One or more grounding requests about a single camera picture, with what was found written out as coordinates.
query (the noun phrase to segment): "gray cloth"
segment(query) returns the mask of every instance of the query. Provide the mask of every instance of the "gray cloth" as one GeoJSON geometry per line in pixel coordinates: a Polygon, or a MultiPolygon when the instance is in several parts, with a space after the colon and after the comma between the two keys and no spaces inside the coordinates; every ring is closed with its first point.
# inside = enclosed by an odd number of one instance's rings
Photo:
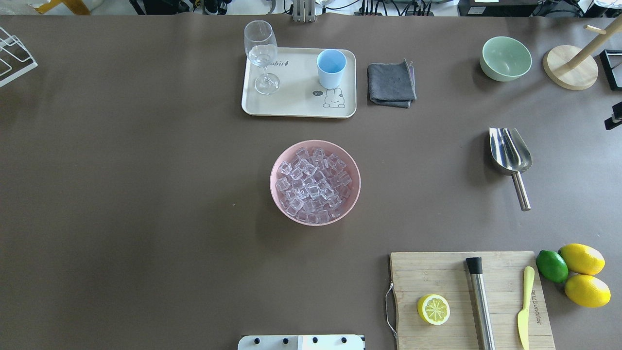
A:
{"type": "Polygon", "coordinates": [[[410,108],[415,95],[415,70],[399,64],[372,63],[367,68],[369,98],[382,106],[410,108]]]}

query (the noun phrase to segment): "metal muddler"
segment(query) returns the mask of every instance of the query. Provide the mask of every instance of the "metal muddler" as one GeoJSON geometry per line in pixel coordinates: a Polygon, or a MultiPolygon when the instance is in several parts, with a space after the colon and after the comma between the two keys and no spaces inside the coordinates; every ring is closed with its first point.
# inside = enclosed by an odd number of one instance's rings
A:
{"type": "Polygon", "coordinates": [[[493,327],[490,324],[488,313],[488,301],[484,289],[484,274],[481,271],[481,257],[466,258],[466,265],[471,274],[473,292],[477,303],[477,314],[480,318],[480,334],[484,350],[495,350],[493,339],[493,327]]]}

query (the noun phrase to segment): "yellow lemon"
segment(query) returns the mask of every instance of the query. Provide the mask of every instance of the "yellow lemon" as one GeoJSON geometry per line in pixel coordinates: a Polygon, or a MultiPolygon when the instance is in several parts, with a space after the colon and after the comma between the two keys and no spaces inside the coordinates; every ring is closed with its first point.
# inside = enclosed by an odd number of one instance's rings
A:
{"type": "Polygon", "coordinates": [[[596,249],[578,243],[564,245],[559,250],[570,271],[583,275],[596,275],[605,267],[603,255],[596,249]]]}
{"type": "Polygon", "coordinates": [[[574,275],[566,281],[566,295],[586,308],[599,308],[611,300],[607,284],[594,276],[574,275]]]}
{"type": "Polygon", "coordinates": [[[437,326],[449,319],[449,303],[438,294],[428,294],[419,298],[417,311],[425,322],[437,326]]]}

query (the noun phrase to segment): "pink bowl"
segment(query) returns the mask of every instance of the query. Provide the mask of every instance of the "pink bowl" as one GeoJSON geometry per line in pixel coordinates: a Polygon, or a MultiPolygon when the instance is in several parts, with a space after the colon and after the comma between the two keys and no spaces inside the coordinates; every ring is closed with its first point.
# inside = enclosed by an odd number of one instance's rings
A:
{"type": "Polygon", "coordinates": [[[333,222],[344,218],[344,216],[348,215],[350,210],[352,210],[352,208],[356,204],[356,201],[358,200],[358,196],[361,193],[361,173],[359,173],[358,166],[356,166],[356,163],[354,162],[354,159],[352,159],[352,156],[350,156],[348,152],[346,152],[343,148],[337,146],[336,144],[328,142],[328,141],[322,141],[322,140],[303,141],[303,142],[299,142],[287,148],[276,159],[276,162],[274,162],[274,165],[272,166],[272,171],[270,172],[270,193],[272,194],[272,199],[274,200],[274,203],[276,204],[277,208],[279,208],[279,210],[286,217],[298,222],[299,224],[303,224],[307,226],[328,225],[328,224],[332,224],[333,222]],[[352,193],[350,194],[350,197],[346,199],[345,203],[341,204],[345,209],[343,215],[337,217],[336,219],[331,218],[331,220],[323,224],[309,224],[306,222],[302,222],[296,219],[295,217],[291,217],[287,215],[287,213],[285,213],[285,209],[281,208],[281,205],[279,204],[279,199],[283,198],[283,194],[276,188],[276,181],[278,180],[279,175],[280,175],[279,166],[281,165],[281,163],[283,163],[283,161],[289,162],[292,159],[294,159],[296,155],[296,151],[300,149],[301,147],[306,148],[307,151],[309,151],[309,153],[311,153],[313,149],[316,147],[324,149],[324,151],[326,151],[327,154],[335,153],[341,160],[344,161],[344,163],[346,163],[345,169],[347,170],[347,173],[350,174],[350,177],[352,178],[352,182],[348,185],[352,193]]]}

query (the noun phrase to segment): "metal scoop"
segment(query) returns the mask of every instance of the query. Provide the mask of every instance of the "metal scoop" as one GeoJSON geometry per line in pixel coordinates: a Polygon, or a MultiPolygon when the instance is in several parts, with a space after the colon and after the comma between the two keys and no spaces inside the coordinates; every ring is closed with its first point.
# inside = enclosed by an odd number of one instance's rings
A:
{"type": "Polygon", "coordinates": [[[522,211],[531,210],[521,172],[529,169],[533,160],[521,135],[516,129],[490,128],[490,151],[499,169],[512,175],[522,211]]]}

